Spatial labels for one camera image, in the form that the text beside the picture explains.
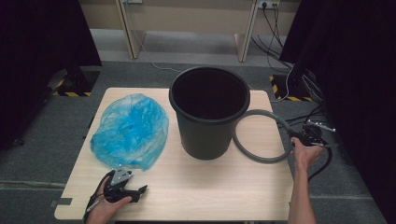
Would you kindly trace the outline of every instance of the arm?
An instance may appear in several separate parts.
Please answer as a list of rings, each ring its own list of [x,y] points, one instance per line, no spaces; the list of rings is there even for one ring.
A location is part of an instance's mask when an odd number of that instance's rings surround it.
[[[103,181],[101,187],[99,188],[97,195],[99,195],[96,201],[100,201],[90,212],[86,223],[87,224],[106,224],[125,204],[132,200],[132,197],[125,197],[116,203],[108,202],[103,196],[103,189],[105,183],[108,180]]]
[[[314,211],[308,193],[308,168],[318,159],[323,147],[306,147],[298,138],[292,138],[295,145],[294,185],[291,194],[289,224],[316,223]]]

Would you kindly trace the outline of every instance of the black trash can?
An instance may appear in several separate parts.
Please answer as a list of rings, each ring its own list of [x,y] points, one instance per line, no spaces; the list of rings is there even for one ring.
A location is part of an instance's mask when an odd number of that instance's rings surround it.
[[[233,72],[197,67],[176,77],[169,100],[184,149],[196,159],[213,160],[227,151],[236,124],[248,110],[250,91]]]

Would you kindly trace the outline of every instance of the crumpled plastic bag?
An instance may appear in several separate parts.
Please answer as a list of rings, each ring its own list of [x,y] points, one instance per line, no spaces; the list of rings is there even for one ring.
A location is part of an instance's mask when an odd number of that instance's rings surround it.
[[[96,158],[112,168],[146,171],[163,152],[169,118],[144,94],[132,94],[107,107],[91,140]]]

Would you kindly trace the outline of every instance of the wall socket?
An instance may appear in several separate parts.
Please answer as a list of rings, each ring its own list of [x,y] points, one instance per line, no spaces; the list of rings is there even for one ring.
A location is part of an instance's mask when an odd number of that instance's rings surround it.
[[[269,8],[275,8],[274,4],[276,4],[277,7],[279,7],[280,0],[265,0],[265,1],[260,1],[260,2],[259,2],[259,8],[262,8],[262,3],[263,3],[263,2],[265,2],[265,3],[267,4],[266,9],[269,9]]]

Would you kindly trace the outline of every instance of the carpeted floor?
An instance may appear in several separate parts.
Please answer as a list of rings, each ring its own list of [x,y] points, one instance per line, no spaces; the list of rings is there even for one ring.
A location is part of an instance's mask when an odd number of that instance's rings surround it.
[[[157,65],[178,71],[197,66]],[[218,67],[234,71],[250,88],[267,91],[270,100],[275,100],[269,76],[282,73],[256,66]],[[26,130],[24,146],[0,153],[0,223],[80,223],[56,220],[53,205],[62,194],[105,90],[110,87],[168,88],[177,76],[177,72],[158,69],[151,63],[103,62],[103,67],[87,69],[100,71],[91,96],[51,96]],[[55,86],[62,76],[63,72],[55,75],[50,85]],[[318,104],[282,101],[272,106],[282,118],[293,119],[309,114]],[[332,126],[323,114],[312,119]],[[293,127],[301,130],[301,123]],[[282,129],[280,133],[287,147],[289,138]],[[336,134],[325,132],[324,138],[341,144]],[[312,171],[325,160],[323,155]],[[293,171],[291,157],[289,162]],[[386,223],[342,146],[333,149],[331,165],[311,181],[310,193],[318,223]]]

